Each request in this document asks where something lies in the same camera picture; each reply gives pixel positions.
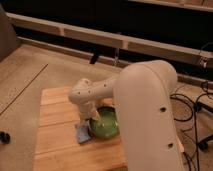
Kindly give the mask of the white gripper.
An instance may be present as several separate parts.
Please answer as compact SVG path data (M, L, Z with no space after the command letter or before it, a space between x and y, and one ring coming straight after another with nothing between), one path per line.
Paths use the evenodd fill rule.
M81 120L87 120L90 118L100 121L100 115L97 111L96 104L94 101L88 101L82 103L78 106L79 108L79 117Z

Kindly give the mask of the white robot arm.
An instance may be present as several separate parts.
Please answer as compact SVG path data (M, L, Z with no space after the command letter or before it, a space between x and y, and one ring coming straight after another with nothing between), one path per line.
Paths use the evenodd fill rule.
M176 84L168 62L137 62L103 81L79 80L68 98L82 119L97 115L99 100L114 100L129 171L184 171L170 100Z

